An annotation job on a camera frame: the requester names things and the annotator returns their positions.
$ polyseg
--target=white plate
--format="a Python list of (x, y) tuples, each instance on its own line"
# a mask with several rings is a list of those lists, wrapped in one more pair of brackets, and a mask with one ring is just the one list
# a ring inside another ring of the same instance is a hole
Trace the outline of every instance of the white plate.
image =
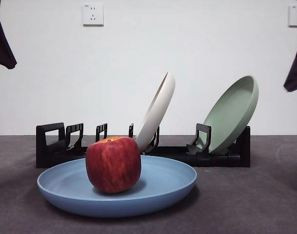
[(171, 101), (175, 86), (174, 76), (170, 72), (167, 72), (148, 108), (142, 126), (136, 136), (136, 142), (141, 152), (146, 149), (153, 139)]

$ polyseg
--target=white wall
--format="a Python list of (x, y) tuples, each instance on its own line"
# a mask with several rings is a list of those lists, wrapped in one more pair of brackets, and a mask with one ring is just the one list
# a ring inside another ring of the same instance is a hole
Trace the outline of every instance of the white wall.
[(297, 50), (296, 0), (104, 0), (105, 26), (83, 27), (84, 0), (2, 0), (17, 66), (0, 66), (0, 135), (83, 122), (85, 134), (135, 132), (166, 71), (176, 90), (161, 134), (194, 134), (219, 96), (253, 75), (254, 135), (297, 134), (297, 91), (283, 83)]

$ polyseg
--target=green plate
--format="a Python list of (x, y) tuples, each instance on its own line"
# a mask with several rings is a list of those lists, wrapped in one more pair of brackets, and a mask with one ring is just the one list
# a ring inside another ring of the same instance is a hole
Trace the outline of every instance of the green plate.
[[(211, 109), (205, 125), (211, 126), (209, 153), (217, 154), (229, 147), (249, 123), (258, 100), (258, 85), (252, 76), (236, 81)], [(206, 134), (199, 133), (197, 146), (202, 148)]]

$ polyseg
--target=plate rim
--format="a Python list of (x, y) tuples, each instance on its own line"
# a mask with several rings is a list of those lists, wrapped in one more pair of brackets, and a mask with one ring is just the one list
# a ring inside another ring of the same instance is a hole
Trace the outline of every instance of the plate rim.
[(172, 193), (175, 193), (175, 192), (178, 192), (180, 190), (183, 190), (187, 187), (189, 187), (190, 185), (192, 185), (193, 183), (195, 183), (195, 181), (197, 180), (197, 172), (196, 170), (191, 167), (190, 165), (184, 163), (184, 162), (181, 162), (181, 161), (178, 161), (178, 160), (174, 160), (174, 159), (171, 159), (171, 158), (166, 158), (166, 157), (159, 157), (159, 156), (148, 156), (148, 155), (141, 155), (141, 157), (144, 156), (144, 157), (147, 157), (147, 158), (162, 158), (163, 160), (171, 160), (171, 161), (175, 161), (176, 163), (179, 163), (179, 164), (183, 164), (184, 166), (187, 166), (187, 168), (190, 168), (192, 169), (192, 171), (194, 172), (194, 177), (192, 179), (192, 181), (188, 184), (185, 184), (184, 186), (181, 186), (179, 187), (178, 189), (174, 189), (174, 190), (171, 190), (169, 192), (163, 192), (163, 193), (160, 193), (160, 194), (155, 194), (155, 195), (147, 195), (147, 196), (143, 196), (143, 197), (139, 197), (139, 198), (108, 198), (108, 199), (87, 199), (87, 198), (75, 198), (73, 196), (67, 196), (67, 195), (60, 195), (58, 193), (55, 193), (55, 192), (52, 192), (46, 188), (44, 188), (41, 184), (40, 184), (40, 178), (46, 174), (46, 173), (49, 173), (50, 170), (53, 170), (54, 168), (57, 168), (57, 167), (61, 167), (61, 166), (64, 166), (65, 164), (68, 164), (68, 163), (73, 163), (74, 161), (79, 161), (79, 160), (85, 160), (85, 158), (80, 158), (80, 159), (76, 159), (76, 160), (72, 160), (72, 161), (68, 161), (68, 162), (64, 162), (64, 163), (61, 163), (59, 165), (56, 165), (54, 167), (51, 167), (51, 168), (48, 168), (47, 170), (45, 170), (44, 172), (42, 172), (39, 176), (38, 176), (38, 179), (37, 179), (37, 185), (39, 187), (40, 190), (43, 190), (45, 191), (46, 193), (50, 194), (50, 195), (54, 195), (54, 196), (57, 196), (57, 197), (61, 197), (61, 198), (65, 198), (65, 199), (70, 199), (70, 200), (78, 200), (78, 201), (91, 201), (91, 202), (111, 202), (111, 201), (133, 201), (133, 200), (142, 200), (142, 199), (148, 199), (148, 198), (153, 198), (153, 197), (158, 197), (158, 196), (163, 196), (163, 195), (168, 195), (168, 194), (172, 194)]
[[(171, 99), (173, 97), (175, 87), (176, 87), (175, 77), (170, 71), (168, 71), (164, 76), (164, 78), (162, 79), (153, 97), (153, 100), (151, 101), (148, 107), (148, 110), (146, 111), (144, 118), (142, 119), (138, 133), (135, 136), (135, 141), (142, 151), (145, 150), (149, 142), (152, 140), (154, 133), (157, 131), (158, 126), (162, 122), (163, 117), (166, 114), (169, 104), (171, 102)], [(164, 108), (162, 110), (156, 109), (156, 106), (158, 105), (162, 105)], [(147, 133), (147, 130), (145, 131), (145, 128), (147, 128), (147, 126), (149, 125), (149, 122), (151, 122), (152, 120), (155, 120), (151, 124), (153, 127), (152, 126), (150, 127), (150, 129), (153, 129), (153, 131), (151, 132), (150, 135), (145, 134)]]

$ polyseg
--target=plate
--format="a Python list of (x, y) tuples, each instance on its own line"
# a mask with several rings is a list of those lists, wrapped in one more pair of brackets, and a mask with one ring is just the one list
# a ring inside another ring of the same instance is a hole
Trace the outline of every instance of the plate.
[(146, 112), (142, 125), (135, 138), (141, 152), (146, 149), (153, 139), (169, 106), (175, 85), (174, 76), (170, 72), (167, 72)]
[(127, 217), (169, 207), (189, 194), (197, 178), (189, 165), (162, 157), (141, 156), (142, 171), (129, 190), (105, 194), (90, 183), (85, 159), (54, 166), (38, 177), (42, 195), (54, 206), (84, 216)]
[[(258, 85), (252, 76), (236, 81), (215, 103), (204, 121), (211, 126), (209, 153), (217, 154), (229, 147), (248, 125), (258, 100)], [(199, 134), (197, 146), (202, 148), (206, 135)]]

